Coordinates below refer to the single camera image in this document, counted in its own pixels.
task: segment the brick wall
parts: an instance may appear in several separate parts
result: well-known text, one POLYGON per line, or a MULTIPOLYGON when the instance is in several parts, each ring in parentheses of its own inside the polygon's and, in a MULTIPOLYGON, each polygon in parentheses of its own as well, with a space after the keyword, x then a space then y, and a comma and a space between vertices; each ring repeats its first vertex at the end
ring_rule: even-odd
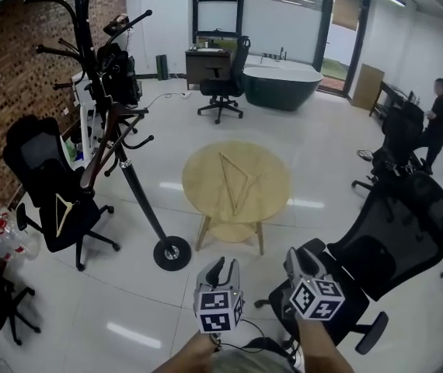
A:
MULTIPOLYGON (((74 0, 65 0, 74 6, 74 0)), ((109 38, 103 27, 126 12, 125 0, 91 0, 90 23, 96 47, 109 38)), ((23 0, 0 2, 0 200, 8 203, 19 181, 2 160, 5 133, 21 116, 55 117, 61 133, 78 118, 71 89, 54 91, 54 82, 69 82, 81 70, 71 58, 36 54, 38 44, 62 48, 63 37, 75 45, 72 21, 63 7, 40 3, 24 5, 23 0), (70 114, 64 116, 67 107, 70 114)))

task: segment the mesh chair back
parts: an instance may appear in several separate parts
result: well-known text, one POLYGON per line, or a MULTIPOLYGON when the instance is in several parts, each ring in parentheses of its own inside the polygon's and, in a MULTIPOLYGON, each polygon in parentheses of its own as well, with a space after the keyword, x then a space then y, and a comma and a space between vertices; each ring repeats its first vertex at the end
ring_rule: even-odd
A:
POLYGON ((423 129, 424 113, 418 106, 405 103, 402 109, 391 109, 382 125, 385 134, 382 147, 389 151, 396 164, 404 166, 423 129))
POLYGON ((243 90, 242 72, 246 64, 249 49, 251 48, 251 40, 248 36, 242 36, 237 40, 237 52, 234 61, 230 67, 230 79, 237 85, 239 90, 243 90))
POLYGON ((22 117, 8 130, 6 141, 4 161, 35 207, 55 203, 56 193, 68 201, 81 194, 78 176, 66 161, 58 122, 53 117, 22 117))
POLYGON ((327 247, 377 301, 443 258, 443 189, 424 173, 378 183, 350 231, 327 247))

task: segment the white floor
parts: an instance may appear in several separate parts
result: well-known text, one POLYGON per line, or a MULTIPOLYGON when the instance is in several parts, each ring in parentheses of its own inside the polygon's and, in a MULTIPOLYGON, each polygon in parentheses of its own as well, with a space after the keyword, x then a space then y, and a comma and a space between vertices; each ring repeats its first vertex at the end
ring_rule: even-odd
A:
MULTIPOLYGON (((164 92, 185 91, 184 80, 144 81, 143 86, 144 105, 164 92)), ((315 237, 336 242, 351 227, 365 193, 352 190, 350 184, 370 170, 356 151, 375 150, 382 133, 368 112, 323 93, 316 93, 297 113, 261 109, 241 98, 244 118, 227 113, 219 125, 214 124, 215 112, 197 115, 197 108, 207 104, 208 98, 199 92, 188 99, 158 99, 128 142, 138 143, 150 134, 155 140, 129 151, 129 156, 167 234, 193 245, 201 216, 180 184, 188 157, 209 143, 228 139, 270 149, 291 169, 293 186, 288 206, 263 226, 265 255, 259 255, 255 239, 233 245, 210 237, 188 267, 165 272, 152 259, 157 238, 123 174, 117 169, 110 178, 101 176, 96 202, 112 204, 116 212, 105 214, 95 230, 118 241, 122 250, 115 253, 87 239, 86 270, 79 273, 74 248, 50 254, 43 244, 35 261, 12 267, 11 276, 37 291, 22 309, 42 329, 37 335, 19 324, 21 347, 12 342, 9 325, 0 332, 0 356, 15 373, 152 371, 196 332, 196 276, 220 256, 239 261, 247 301, 244 316, 267 336, 284 338, 271 308, 257 311, 253 302, 266 298, 285 279, 282 263, 289 247, 315 237)), ((33 208, 28 212, 33 216, 33 208)), ((362 323, 371 323, 380 311, 389 315, 376 347, 366 356, 357 354, 354 347, 360 337, 355 334, 339 346, 356 372, 430 373, 443 363, 442 270, 443 262, 371 303, 362 323)), ((242 323, 224 340, 244 345, 256 335, 252 326, 242 323)))

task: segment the desk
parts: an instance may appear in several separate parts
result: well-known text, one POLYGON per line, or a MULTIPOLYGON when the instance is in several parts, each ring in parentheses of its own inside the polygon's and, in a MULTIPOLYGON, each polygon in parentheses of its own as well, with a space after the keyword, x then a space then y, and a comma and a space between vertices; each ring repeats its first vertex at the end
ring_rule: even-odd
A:
POLYGON ((403 91, 401 91, 394 85, 390 85, 389 83, 386 82, 381 82, 377 98, 375 98, 374 104, 370 109, 369 116, 371 116, 375 112, 381 119, 384 119, 385 116, 387 116, 389 109, 391 109, 394 106, 400 108, 407 100, 408 96, 405 95, 403 91), (385 92, 390 98, 390 104, 381 105, 380 103, 378 103, 378 98, 382 94, 382 91, 385 92))
POLYGON ((190 85, 198 85, 201 80, 214 78, 215 72, 208 68, 220 68, 220 78, 230 77, 231 52, 187 50, 185 51, 185 61, 187 68, 187 89, 190 85))
POLYGON ((189 158, 182 184, 187 199, 204 214, 196 251, 207 231, 225 242, 243 242, 256 233, 263 255, 261 222, 286 205, 291 177, 284 163, 265 148, 223 141, 189 158))

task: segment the man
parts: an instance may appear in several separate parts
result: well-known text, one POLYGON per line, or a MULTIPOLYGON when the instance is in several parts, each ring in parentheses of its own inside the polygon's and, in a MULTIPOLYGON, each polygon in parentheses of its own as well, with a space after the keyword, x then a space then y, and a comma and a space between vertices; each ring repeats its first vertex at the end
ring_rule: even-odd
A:
POLYGON ((438 98, 434 101, 432 109, 425 113, 429 124, 415 147, 415 149, 428 148, 424 168, 429 174, 432 174, 432 165, 443 146, 443 78, 438 78, 434 82, 434 92, 438 98))
MULTIPOLYGON (((306 373, 354 373, 321 322, 296 317, 306 373)), ((294 373, 284 351, 271 339, 255 339, 243 350, 215 353, 215 340, 197 333, 154 373, 294 373)))

